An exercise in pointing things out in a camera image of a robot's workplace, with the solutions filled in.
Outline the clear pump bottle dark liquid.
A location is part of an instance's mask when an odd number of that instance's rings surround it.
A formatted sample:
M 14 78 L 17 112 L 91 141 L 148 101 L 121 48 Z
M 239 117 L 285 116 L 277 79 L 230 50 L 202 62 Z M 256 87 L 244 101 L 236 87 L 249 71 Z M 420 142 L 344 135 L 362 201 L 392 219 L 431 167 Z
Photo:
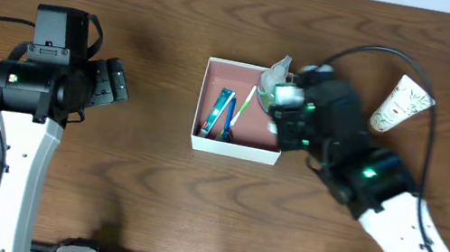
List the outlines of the clear pump bottle dark liquid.
M 274 99 L 276 85 L 285 83 L 289 74 L 292 58 L 285 56 L 281 61 L 273 64 L 268 70 L 261 73 L 260 82 L 257 87 L 258 102 L 265 113 Z

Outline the blue disposable razor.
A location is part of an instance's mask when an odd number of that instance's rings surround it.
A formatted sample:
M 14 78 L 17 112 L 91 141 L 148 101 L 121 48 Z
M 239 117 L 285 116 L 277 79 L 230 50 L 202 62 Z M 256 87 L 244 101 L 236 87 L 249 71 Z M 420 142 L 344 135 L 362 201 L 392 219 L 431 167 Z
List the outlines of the blue disposable razor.
M 234 113 L 234 108 L 236 107 L 236 102 L 237 100 L 235 98 L 232 98 L 230 101 L 230 107 L 229 110 L 227 112 L 227 117 L 224 123 L 224 128 L 222 129 L 222 132 L 219 136 L 219 140 L 222 141 L 223 143 L 228 143 L 228 141 L 230 140 L 230 124 L 231 124 L 231 119 L 233 118 L 233 113 Z

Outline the green white toothpaste tube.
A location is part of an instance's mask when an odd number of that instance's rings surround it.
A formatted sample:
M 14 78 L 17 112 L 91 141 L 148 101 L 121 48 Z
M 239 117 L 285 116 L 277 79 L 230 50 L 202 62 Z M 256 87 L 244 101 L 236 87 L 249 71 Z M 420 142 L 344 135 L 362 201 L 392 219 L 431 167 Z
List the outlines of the green white toothpaste tube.
M 218 99 L 215 101 L 214 106 L 204 121 L 200 132 L 198 132 L 198 136 L 205 138 L 211 132 L 211 129 L 214 127 L 215 123 L 218 121 L 222 112 L 226 108 L 226 106 L 231 102 L 231 100 L 235 97 L 235 93 L 227 88 L 222 89 Z

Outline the green white toothbrush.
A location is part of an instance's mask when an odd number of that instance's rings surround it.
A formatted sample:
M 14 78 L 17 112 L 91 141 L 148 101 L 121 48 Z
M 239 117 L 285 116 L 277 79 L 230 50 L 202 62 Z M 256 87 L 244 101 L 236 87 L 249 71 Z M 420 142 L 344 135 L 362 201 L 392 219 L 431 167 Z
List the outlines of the green white toothbrush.
M 251 91 L 249 92 L 248 97 L 245 99 L 245 102 L 241 105 L 241 107 L 239 108 L 239 110 L 235 113 L 235 116 L 232 117 L 232 118 L 230 119 L 230 123 L 229 123 L 228 128 L 227 128 L 226 130 L 225 130 L 225 129 L 222 130 L 222 131 L 220 132 L 220 135 L 219 135 L 218 137 L 220 137 L 220 138 L 222 139 L 225 135 L 228 136 L 228 135 L 230 134 L 230 129 L 231 129 L 234 125 L 236 125 L 236 122 L 238 121 L 240 115 L 241 115 L 242 112 L 245 110 L 245 108 L 247 108 L 249 102 L 250 102 L 251 99 L 254 97 L 254 94 L 256 93 L 256 90 L 257 90 L 257 86 L 254 85 L 254 86 L 252 87 Z

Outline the white patterned squeeze tube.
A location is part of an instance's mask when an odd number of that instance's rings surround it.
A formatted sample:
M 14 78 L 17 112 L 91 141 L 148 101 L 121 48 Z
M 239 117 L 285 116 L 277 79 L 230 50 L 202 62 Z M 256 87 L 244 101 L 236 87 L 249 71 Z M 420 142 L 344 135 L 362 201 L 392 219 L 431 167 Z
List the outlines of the white patterned squeeze tube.
M 435 100 L 426 91 L 408 75 L 403 75 L 386 100 L 371 114 L 369 126 L 373 132 L 385 133 L 434 104 Z

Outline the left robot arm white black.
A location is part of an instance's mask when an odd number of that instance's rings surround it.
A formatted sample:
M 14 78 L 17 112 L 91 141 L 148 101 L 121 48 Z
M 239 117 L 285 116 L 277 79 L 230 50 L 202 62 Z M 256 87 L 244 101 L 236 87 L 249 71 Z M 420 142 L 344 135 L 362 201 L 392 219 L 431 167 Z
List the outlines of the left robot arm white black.
M 38 6 L 34 37 L 0 61 L 0 252 L 31 252 L 49 164 L 71 114 L 128 98 L 122 60 L 96 59 L 94 14 Z

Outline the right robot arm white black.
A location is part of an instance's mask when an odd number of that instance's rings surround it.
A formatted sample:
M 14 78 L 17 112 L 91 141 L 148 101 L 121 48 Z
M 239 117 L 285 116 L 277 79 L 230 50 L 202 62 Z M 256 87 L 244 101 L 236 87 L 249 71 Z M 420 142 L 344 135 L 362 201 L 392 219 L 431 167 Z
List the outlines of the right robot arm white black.
M 351 84 L 287 82 L 273 96 L 269 113 L 280 149 L 315 158 L 316 175 L 383 252 L 449 252 L 407 166 L 372 143 Z

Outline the white box with pink interior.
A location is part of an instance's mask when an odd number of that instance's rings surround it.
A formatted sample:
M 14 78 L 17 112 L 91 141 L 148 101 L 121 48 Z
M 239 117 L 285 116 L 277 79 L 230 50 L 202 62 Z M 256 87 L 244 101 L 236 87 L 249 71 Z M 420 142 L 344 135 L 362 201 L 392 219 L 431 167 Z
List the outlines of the white box with pink interior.
M 205 138 L 198 136 L 198 132 L 212 106 L 218 99 L 222 89 L 227 88 L 235 93 L 236 107 L 233 116 L 245 102 L 254 85 L 258 86 L 263 67 L 247 63 L 235 62 L 220 58 L 209 58 L 199 94 L 198 105 L 192 121 L 191 143 L 196 151 L 222 154 L 228 157 L 250 160 L 255 163 L 274 165 L 281 155 L 277 148 L 277 140 L 270 128 L 270 119 L 262 110 L 257 91 L 242 112 L 236 124 L 230 130 L 231 140 L 220 142 L 220 134 L 226 118 L 224 110 Z

